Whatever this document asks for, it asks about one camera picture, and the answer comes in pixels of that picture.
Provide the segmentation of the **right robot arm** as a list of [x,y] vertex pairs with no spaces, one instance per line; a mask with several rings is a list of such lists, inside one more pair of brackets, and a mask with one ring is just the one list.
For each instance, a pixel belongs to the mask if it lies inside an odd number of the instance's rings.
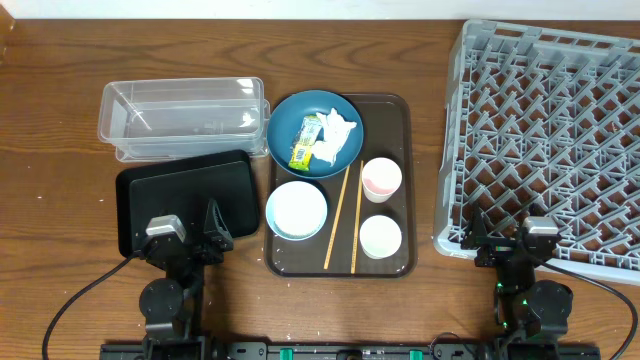
[[545,216],[526,217],[510,237],[494,236],[481,208],[473,207],[461,247],[476,251],[477,267],[496,270],[495,317],[505,328],[501,347],[555,343],[568,332],[572,291],[555,281],[538,280],[535,275],[536,268],[551,259],[559,240],[558,226]]

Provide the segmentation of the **green yellow snack wrapper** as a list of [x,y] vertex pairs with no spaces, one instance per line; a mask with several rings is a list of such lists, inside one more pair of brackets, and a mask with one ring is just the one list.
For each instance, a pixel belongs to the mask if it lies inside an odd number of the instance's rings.
[[294,138],[292,155],[288,167],[298,171],[308,171],[312,158],[312,147],[323,129],[322,121],[316,115],[307,115],[302,121],[301,128]]

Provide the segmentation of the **white tissue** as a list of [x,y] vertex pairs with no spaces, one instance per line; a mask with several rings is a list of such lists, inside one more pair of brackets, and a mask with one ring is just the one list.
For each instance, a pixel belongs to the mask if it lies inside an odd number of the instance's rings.
[[346,121],[335,108],[328,114],[317,112],[316,117],[322,125],[323,139],[316,140],[312,145],[312,155],[333,166],[337,154],[346,143],[350,132],[357,127],[357,123]]

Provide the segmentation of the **dark blue plate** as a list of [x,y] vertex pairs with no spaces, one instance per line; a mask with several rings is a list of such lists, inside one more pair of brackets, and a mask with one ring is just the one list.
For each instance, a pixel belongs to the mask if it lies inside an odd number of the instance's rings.
[[[356,124],[337,153],[334,165],[313,157],[309,171],[290,168],[294,138],[302,127],[303,118],[316,112],[328,114],[332,108],[347,122]],[[305,179],[322,179],[345,170],[358,157],[364,135],[361,116],[345,97],[324,90],[308,90],[295,93],[278,104],[271,114],[266,140],[273,160],[282,170]]]

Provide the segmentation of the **white cup with green inside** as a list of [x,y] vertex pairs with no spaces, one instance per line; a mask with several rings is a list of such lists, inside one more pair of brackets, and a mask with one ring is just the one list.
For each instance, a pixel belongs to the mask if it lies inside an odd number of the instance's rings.
[[394,255],[402,243],[402,231],[390,217],[374,215],[360,227],[359,241],[364,253],[378,260]]

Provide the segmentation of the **white cup with pink inside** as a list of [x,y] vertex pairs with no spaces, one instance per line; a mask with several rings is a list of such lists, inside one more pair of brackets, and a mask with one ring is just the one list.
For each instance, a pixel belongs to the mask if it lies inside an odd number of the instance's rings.
[[373,203],[387,201],[402,183],[399,165],[389,158],[378,157],[363,168],[362,183],[365,197]]

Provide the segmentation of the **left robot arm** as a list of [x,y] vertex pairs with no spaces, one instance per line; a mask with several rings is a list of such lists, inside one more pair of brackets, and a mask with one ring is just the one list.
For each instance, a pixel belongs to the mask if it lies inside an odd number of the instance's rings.
[[189,235],[176,215],[150,220],[137,256],[165,276],[149,283],[139,298],[148,353],[182,344],[203,349],[192,332],[202,304],[204,268],[222,262],[232,249],[233,238],[214,199],[207,204],[199,235]]

